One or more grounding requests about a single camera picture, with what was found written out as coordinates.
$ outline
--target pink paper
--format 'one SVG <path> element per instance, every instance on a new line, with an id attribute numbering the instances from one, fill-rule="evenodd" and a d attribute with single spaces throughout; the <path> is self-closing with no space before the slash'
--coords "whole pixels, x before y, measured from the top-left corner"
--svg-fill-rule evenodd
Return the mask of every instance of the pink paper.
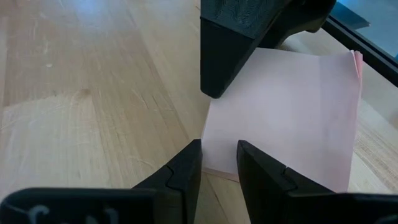
<path id="1" fill-rule="evenodd" d="M 361 64 L 359 52 L 256 49 L 224 95 L 211 101 L 202 137 L 205 170 L 237 180 L 236 145 L 243 139 L 315 182 L 347 191 Z"/>

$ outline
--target wooden table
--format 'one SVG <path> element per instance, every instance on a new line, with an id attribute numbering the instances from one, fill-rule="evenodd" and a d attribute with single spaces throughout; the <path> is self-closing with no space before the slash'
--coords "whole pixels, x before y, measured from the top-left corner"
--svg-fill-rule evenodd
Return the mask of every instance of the wooden table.
<path id="1" fill-rule="evenodd" d="M 0 1 L 0 199 L 130 188 L 199 138 L 200 12 L 183 0 Z M 324 30 L 283 49 L 347 51 Z M 398 90 L 365 65 L 349 190 L 398 190 Z M 202 175 L 197 223 L 249 223 L 238 183 Z"/>

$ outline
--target paper stack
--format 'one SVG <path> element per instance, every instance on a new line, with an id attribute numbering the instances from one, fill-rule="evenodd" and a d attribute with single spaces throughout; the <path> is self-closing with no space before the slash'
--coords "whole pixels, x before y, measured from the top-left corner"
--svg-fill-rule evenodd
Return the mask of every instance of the paper stack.
<path id="1" fill-rule="evenodd" d="M 211 101 L 202 137 L 205 170 L 238 180 L 236 145 L 243 139 L 315 182 L 347 191 L 361 65 L 359 52 L 256 49 L 224 95 Z"/>

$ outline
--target textured black surface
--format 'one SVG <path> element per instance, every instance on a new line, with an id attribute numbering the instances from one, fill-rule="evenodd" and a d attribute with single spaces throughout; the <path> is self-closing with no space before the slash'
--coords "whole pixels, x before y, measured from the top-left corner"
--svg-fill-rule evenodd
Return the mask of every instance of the textured black surface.
<path id="1" fill-rule="evenodd" d="M 287 0 L 201 0 L 201 16 L 255 39 L 285 6 Z"/>
<path id="2" fill-rule="evenodd" d="M 336 0 L 201 0 L 200 88 L 219 98 L 256 47 L 316 32 Z"/>

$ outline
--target black clamp jaw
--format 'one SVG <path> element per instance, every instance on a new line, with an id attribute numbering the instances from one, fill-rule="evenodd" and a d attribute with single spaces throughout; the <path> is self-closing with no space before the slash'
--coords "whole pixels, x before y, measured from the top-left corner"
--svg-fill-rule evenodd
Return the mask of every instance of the black clamp jaw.
<path id="1" fill-rule="evenodd" d="M 200 88 L 219 98 L 256 47 L 316 32 L 336 0 L 201 0 Z"/>
<path id="2" fill-rule="evenodd" d="M 237 160 L 252 224 L 398 223 L 397 195 L 336 194 L 246 141 Z"/>
<path id="3" fill-rule="evenodd" d="M 193 223 L 201 158 L 197 139 L 131 190 L 21 190 L 2 201 L 0 223 Z"/>

